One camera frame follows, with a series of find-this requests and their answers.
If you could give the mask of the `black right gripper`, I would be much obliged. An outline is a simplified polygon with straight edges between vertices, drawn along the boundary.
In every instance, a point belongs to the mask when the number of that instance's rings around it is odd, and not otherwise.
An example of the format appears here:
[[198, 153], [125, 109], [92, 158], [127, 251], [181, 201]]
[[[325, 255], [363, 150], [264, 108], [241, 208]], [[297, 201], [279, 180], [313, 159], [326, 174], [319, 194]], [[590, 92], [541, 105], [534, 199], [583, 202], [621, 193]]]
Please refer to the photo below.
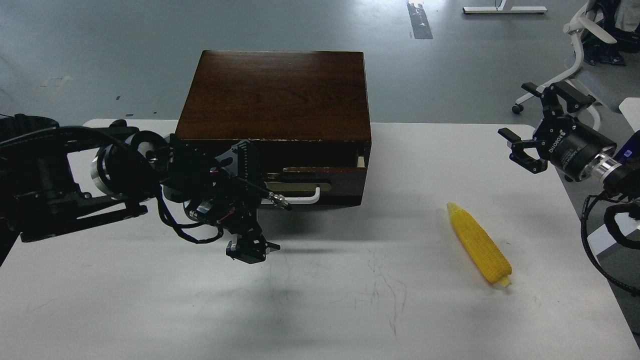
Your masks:
[[[617, 148], [613, 140], [573, 117], [594, 104], [594, 96], [580, 92], [566, 80], [553, 82], [542, 91], [532, 82], [521, 88], [540, 99], [544, 119], [534, 139], [523, 140], [508, 128], [497, 131], [507, 141], [510, 161], [532, 174], [546, 171], [549, 161], [572, 181], [583, 182], [591, 176], [596, 157], [613, 155]], [[538, 149], [540, 158], [528, 155], [528, 149]]]

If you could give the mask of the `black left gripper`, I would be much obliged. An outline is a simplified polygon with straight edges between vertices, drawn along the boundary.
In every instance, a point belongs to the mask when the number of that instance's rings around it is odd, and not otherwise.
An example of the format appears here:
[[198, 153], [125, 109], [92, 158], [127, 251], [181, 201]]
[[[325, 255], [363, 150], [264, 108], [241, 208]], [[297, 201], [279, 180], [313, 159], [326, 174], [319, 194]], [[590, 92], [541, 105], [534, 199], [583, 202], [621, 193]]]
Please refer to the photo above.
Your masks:
[[226, 255], [245, 264], [265, 262], [281, 250], [268, 241], [258, 223], [258, 206], [266, 196], [258, 148], [241, 140], [212, 156], [175, 134], [161, 147], [161, 221], [176, 234], [208, 225], [237, 235]]

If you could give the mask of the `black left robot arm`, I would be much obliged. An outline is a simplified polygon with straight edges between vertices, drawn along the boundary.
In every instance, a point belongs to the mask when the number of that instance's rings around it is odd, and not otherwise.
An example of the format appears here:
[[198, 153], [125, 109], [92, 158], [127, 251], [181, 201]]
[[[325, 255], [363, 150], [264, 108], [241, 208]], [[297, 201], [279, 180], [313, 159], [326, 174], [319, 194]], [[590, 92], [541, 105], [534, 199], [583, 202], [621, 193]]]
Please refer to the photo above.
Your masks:
[[17, 239], [50, 239], [147, 213], [181, 239], [210, 244], [235, 235], [226, 255], [263, 262], [281, 247], [265, 239], [262, 200], [291, 204], [263, 180], [258, 150], [242, 140], [218, 156], [176, 134], [159, 135], [115, 120], [107, 127], [61, 126], [22, 113], [1, 116], [1, 260]]

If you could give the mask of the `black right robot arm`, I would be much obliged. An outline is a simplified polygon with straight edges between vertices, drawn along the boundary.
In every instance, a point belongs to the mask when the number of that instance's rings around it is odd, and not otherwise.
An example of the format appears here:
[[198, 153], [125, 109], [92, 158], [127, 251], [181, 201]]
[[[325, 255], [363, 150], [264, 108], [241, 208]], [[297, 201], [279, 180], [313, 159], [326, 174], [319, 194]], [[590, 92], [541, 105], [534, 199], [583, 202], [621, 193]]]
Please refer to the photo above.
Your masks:
[[543, 117], [532, 139], [523, 140], [508, 128], [498, 130], [510, 147], [510, 160], [533, 174], [546, 171], [548, 164], [553, 164], [573, 182], [594, 177], [606, 195], [627, 198], [627, 203], [605, 210], [604, 223], [618, 244], [638, 249], [639, 242], [628, 239], [615, 220], [617, 214], [624, 213], [639, 218], [638, 155], [624, 157], [622, 152], [615, 155], [614, 141], [575, 117], [576, 112], [590, 107], [595, 99], [565, 80], [554, 82], [543, 91], [538, 91], [532, 82], [522, 84], [522, 89], [540, 99]]

